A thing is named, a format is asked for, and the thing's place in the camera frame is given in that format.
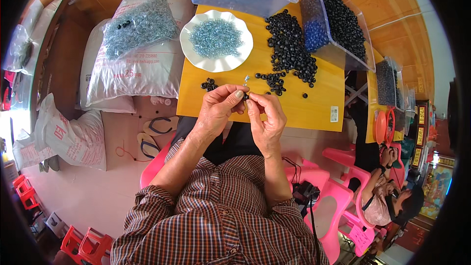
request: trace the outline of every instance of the hair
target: hair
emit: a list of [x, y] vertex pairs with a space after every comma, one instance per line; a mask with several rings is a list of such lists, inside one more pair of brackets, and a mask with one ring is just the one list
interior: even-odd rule
[[411, 196], [402, 202], [402, 212], [400, 216], [405, 221], [409, 221], [419, 214], [425, 200], [423, 190], [420, 186], [415, 185], [411, 192]]

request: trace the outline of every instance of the black strap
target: black strap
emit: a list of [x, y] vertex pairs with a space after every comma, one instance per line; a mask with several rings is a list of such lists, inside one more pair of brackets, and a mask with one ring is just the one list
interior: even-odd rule
[[160, 121], [160, 120], [165, 120], [165, 121], [167, 121], [167, 122], [171, 122], [171, 120], [170, 120], [169, 118], [158, 117], [158, 118], [155, 118], [155, 119], [153, 119], [152, 121], [150, 121], [150, 123], [149, 123], [149, 129], [152, 130], [152, 131], [154, 131], [154, 132], [156, 132], [156, 133], [158, 133], [158, 134], [165, 134], [165, 133], [168, 133], [168, 132], [172, 131], [172, 127], [170, 127], [170, 129], [167, 130], [167, 131], [165, 131], [165, 132], [159, 131], [159, 130], [155, 129], [154, 127], [152, 127], [152, 125], [154, 124], [155, 121]]
[[363, 208], [361, 208], [363, 211], [365, 211], [370, 206], [371, 202], [373, 202], [373, 198], [374, 198], [374, 195], [372, 195], [370, 199], [368, 200], [368, 202], [363, 206]]
[[159, 149], [157, 146], [155, 146], [154, 144], [148, 143], [147, 141], [144, 141], [144, 140], [141, 141], [141, 151], [142, 151], [142, 153], [143, 153], [146, 157], [148, 157], [149, 159], [155, 159], [156, 157], [151, 156], [151, 155], [148, 155], [148, 154], [146, 154], [146, 153], [144, 152], [144, 145], [152, 146], [153, 148], [155, 148], [155, 149], [158, 150], [158, 151], [160, 151], [160, 149]]
[[315, 226], [314, 226], [314, 214], [312, 214], [312, 196], [311, 195], [311, 223], [312, 223], [312, 234], [314, 235], [314, 244], [315, 244], [315, 259], [316, 259], [316, 265], [321, 264], [321, 254], [320, 254], [320, 249], [319, 249], [319, 240], [317, 239], [317, 234], [315, 233]]

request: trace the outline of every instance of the wavy white plate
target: wavy white plate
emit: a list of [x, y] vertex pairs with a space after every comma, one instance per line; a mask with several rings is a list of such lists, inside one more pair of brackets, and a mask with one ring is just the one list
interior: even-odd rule
[[[243, 45], [240, 46], [237, 51], [240, 52], [240, 56], [235, 57], [228, 55], [226, 57], [210, 60], [198, 55], [195, 50], [193, 50], [193, 44], [190, 42], [190, 33], [193, 32], [193, 28], [200, 24], [202, 21], [208, 19], [223, 19], [228, 22], [233, 22], [235, 28], [242, 32], [240, 38], [243, 41]], [[202, 68], [208, 72], [218, 73], [230, 71], [238, 66], [240, 66], [245, 60], [249, 57], [250, 52], [253, 48], [253, 38], [252, 34], [247, 29], [245, 22], [236, 18], [235, 15], [229, 12], [219, 12], [215, 10], [210, 10], [205, 13], [195, 15], [189, 23], [187, 23], [180, 33], [180, 43], [181, 49], [185, 54], [186, 58], [197, 68]]]

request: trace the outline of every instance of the white floor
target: white floor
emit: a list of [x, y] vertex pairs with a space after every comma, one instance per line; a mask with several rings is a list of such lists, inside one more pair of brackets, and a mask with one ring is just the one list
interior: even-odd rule
[[[146, 97], [135, 97], [134, 101], [138, 109], [137, 114], [102, 113], [106, 172], [71, 166], [62, 159], [59, 159], [59, 172], [50, 170], [49, 173], [40, 173], [38, 167], [22, 170], [22, 174], [29, 178], [35, 188], [47, 214], [55, 211], [67, 225], [73, 225], [82, 233], [90, 226], [114, 238], [122, 234], [125, 215], [134, 204], [134, 195], [139, 190], [140, 174], [148, 164], [139, 162], [148, 159], [139, 150], [137, 134], [142, 132], [146, 121], [156, 117], [174, 116], [177, 102], [172, 100], [171, 106], [155, 106]], [[328, 170], [331, 177], [339, 178], [342, 166], [324, 158], [322, 150], [326, 147], [348, 149], [349, 137], [346, 128], [344, 125], [343, 132], [286, 128], [281, 138], [283, 155], [298, 163], [301, 158], [306, 158]], [[172, 134], [170, 132], [156, 137], [159, 147], [167, 144]], [[138, 161], [134, 161], [129, 154], [120, 157], [123, 153], [117, 150], [117, 147], [124, 147]], [[325, 223], [326, 227], [330, 223], [331, 210], [327, 206], [322, 209], [326, 211], [325, 215], [316, 215], [316, 222]]]

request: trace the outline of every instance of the wooden table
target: wooden table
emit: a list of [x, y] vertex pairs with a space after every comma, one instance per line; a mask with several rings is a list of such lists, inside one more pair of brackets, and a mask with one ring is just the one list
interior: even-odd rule
[[[380, 55], [376, 49], [373, 49], [374, 61], [376, 63], [384, 60], [384, 57]], [[386, 112], [388, 107], [385, 105], [380, 105], [378, 103], [378, 84], [376, 81], [376, 74], [368, 71], [366, 73], [366, 78], [368, 81], [368, 127], [366, 128], [366, 143], [376, 142], [373, 131], [374, 131], [374, 112], [376, 110], [383, 110]], [[398, 131], [394, 131], [394, 141], [399, 141], [404, 139], [404, 134]]]
[[[296, 16], [301, 24], [301, 10], [298, 3], [290, 3], [286, 7], [289, 14]], [[271, 65], [271, 55], [273, 48], [268, 47], [267, 39], [271, 34], [265, 28], [267, 25], [264, 19], [246, 13], [227, 10], [223, 8], [199, 5], [196, 13], [205, 13], [211, 9], [220, 12], [231, 12], [239, 19], [245, 21], [247, 28], [253, 36], [253, 50], [247, 60], [238, 68], [221, 73], [209, 73], [193, 66], [187, 59], [183, 65], [183, 73], [180, 84], [180, 97], [177, 105], [177, 115], [197, 117], [201, 108], [203, 95], [206, 93], [200, 88], [206, 78], [215, 80], [217, 85], [224, 84], [244, 84], [246, 75], [250, 77], [247, 86], [255, 93], [263, 94], [270, 90], [267, 82], [256, 79], [255, 73], [273, 73]], [[280, 97], [280, 102], [285, 112], [288, 122], [286, 126], [342, 131], [343, 109], [344, 109], [344, 70], [333, 64], [317, 58], [318, 66], [315, 75], [316, 83], [314, 88], [309, 88], [307, 83], [288, 74], [284, 80], [286, 92]], [[303, 98], [302, 94], [307, 93], [308, 98]], [[337, 107], [338, 121], [331, 122], [331, 109]], [[243, 115], [232, 114], [230, 121], [249, 122], [249, 117], [245, 112]]]

